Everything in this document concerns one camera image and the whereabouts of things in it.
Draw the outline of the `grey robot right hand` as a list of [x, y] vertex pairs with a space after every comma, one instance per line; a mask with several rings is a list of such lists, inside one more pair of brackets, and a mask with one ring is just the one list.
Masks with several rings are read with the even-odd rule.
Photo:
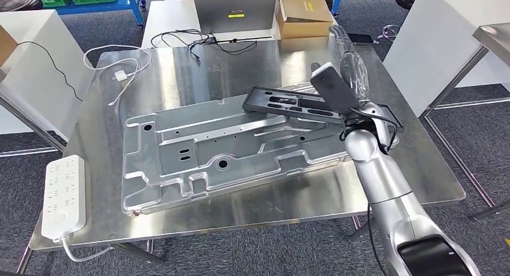
[[328, 30], [333, 34], [337, 45], [341, 77], [359, 102], [368, 102], [369, 78], [361, 55], [355, 50], [354, 44], [342, 26], [331, 25]]

